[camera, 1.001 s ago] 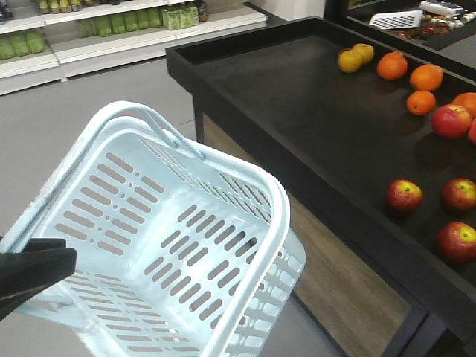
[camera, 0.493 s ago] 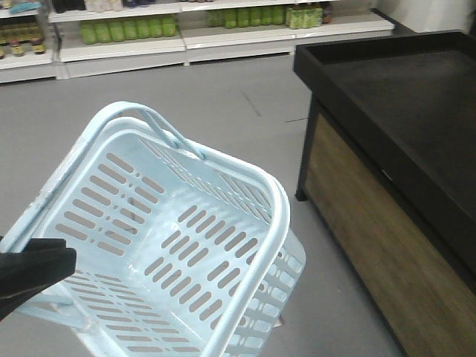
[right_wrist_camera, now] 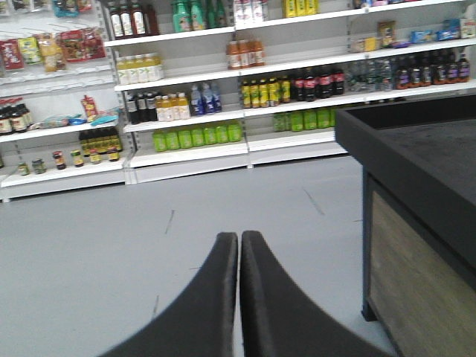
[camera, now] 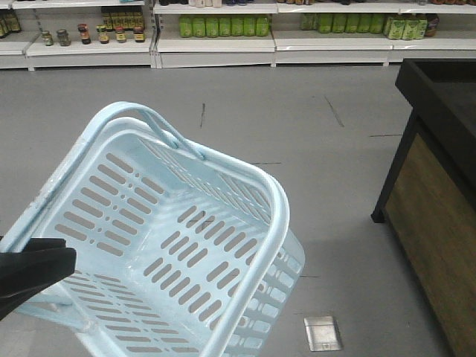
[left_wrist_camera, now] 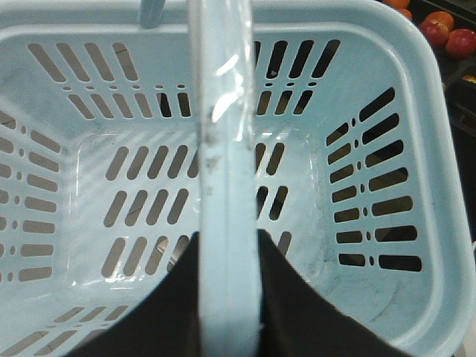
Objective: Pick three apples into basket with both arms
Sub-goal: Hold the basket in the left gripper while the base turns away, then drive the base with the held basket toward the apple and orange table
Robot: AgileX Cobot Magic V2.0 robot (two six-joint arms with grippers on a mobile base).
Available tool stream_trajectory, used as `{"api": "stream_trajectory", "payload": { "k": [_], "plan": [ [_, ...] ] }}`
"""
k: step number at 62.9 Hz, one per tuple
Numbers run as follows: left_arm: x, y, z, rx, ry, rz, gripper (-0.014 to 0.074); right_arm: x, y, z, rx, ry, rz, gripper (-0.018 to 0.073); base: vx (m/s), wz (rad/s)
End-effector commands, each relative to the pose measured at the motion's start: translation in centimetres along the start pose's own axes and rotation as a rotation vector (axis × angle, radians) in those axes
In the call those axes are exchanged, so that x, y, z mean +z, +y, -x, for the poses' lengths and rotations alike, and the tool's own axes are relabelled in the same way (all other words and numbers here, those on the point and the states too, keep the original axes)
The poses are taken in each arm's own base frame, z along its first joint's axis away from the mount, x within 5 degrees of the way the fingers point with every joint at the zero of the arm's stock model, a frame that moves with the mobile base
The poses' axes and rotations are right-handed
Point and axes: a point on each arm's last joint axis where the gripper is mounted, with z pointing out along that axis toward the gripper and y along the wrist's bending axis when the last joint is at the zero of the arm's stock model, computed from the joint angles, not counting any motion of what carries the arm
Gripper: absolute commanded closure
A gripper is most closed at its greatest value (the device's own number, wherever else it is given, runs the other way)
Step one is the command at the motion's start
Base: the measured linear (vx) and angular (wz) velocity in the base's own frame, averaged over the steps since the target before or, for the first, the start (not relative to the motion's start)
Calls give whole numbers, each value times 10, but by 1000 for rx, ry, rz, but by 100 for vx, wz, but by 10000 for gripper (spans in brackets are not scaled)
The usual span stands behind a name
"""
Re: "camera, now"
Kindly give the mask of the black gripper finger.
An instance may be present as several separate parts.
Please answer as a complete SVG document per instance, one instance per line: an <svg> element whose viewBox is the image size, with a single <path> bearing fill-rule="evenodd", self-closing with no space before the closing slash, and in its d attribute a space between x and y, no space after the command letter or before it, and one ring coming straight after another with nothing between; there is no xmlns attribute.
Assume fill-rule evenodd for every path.
<svg viewBox="0 0 476 357"><path fill-rule="evenodd" d="M19 253L1 254L1 318L74 273L77 252L60 238L32 238Z"/></svg>

